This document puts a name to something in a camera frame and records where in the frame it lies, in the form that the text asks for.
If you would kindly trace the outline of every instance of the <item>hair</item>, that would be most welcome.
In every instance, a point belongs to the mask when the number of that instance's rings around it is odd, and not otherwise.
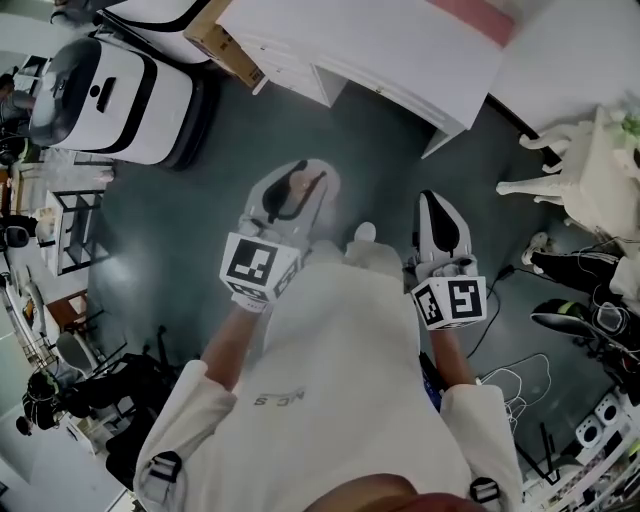
[[[31,429],[29,428],[29,422],[27,421],[27,418],[25,418],[24,416],[20,416],[16,420],[16,428],[18,429],[18,431],[23,436],[30,436],[31,435]]]
[[[7,85],[13,85],[13,76],[9,73],[0,75],[0,89],[4,89]]]

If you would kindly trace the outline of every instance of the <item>white shirt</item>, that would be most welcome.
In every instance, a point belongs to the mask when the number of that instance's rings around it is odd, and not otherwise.
[[[186,454],[188,512],[302,512],[381,473],[418,493],[461,497],[487,476],[503,508],[520,503],[500,389],[455,386],[438,414],[422,383],[418,317],[398,280],[306,267],[276,304],[265,345],[237,398],[204,377],[203,362],[185,367],[140,454],[136,491],[147,462],[174,450]]]

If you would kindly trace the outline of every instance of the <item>grey floor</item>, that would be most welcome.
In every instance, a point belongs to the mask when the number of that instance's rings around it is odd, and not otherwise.
[[[223,83],[220,105],[190,169],[175,173],[125,164],[105,195],[96,237],[109,257],[90,271],[89,296],[107,314],[98,337],[112,349],[126,338],[129,351],[167,327],[174,362],[198,354],[229,309],[229,292],[218,280],[227,233],[253,183],[297,159],[320,158],[340,173],[337,224],[328,233],[342,243],[360,222],[378,227],[378,239],[410,254],[413,204],[431,188],[467,219],[481,272],[492,281],[508,263],[519,263],[530,236],[550,230],[568,250],[594,243],[562,225],[561,210],[530,197],[500,197],[495,185],[540,175],[542,157],[517,144],[518,132],[485,106],[474,128],[426,160],[424,121],[384,98],[350,84],[332,109],[269,85],[254,97],[242,84]],[[559,285],[518,273],[496,291],[501,313],[471,358],[478,374],[545,353],[552,387],[520,418],[516,439],[535,457],[542,454],[539,422],[562,448],[573,429],[611,382],[570,339],[533,324],[531,310],[544,300],[580,296]],[[496,308],[489,301],[489,313]],[[459,331],[470,351],[486,322]],[[423,333],[423,347],[428,336]],[[518,369],[530,402],[547,386],[544,362]],[[497,380],[515,391],[513,380]]]

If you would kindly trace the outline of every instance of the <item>desk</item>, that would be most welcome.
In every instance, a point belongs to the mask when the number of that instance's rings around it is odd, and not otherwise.
[[[104,190],[47,191],[45,208],[53,210],[51,236],[39,240],[45,266],[54,276],[86,268],[93,262],[89,250],[92,211],[99,209]]]
[[[331,106],[347,80],[437,128],[473,125],[502,48],[425,0],[233,0],[218,19],[274,83]]]

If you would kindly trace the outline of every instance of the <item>white robot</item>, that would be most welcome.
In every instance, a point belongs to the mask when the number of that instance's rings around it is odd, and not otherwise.
[[[302,268],[311,229],[330,210],[339,188],[338,174],[321,160],[284,165],[259,181],[238,232],[227,239],[220,279],[253,300],[277,300]],[[415,224],[416,255],[405,271],[427,329],[485,319],[486,282],[478,276],[466,222],[448,201],[427,190],[420,193]]]

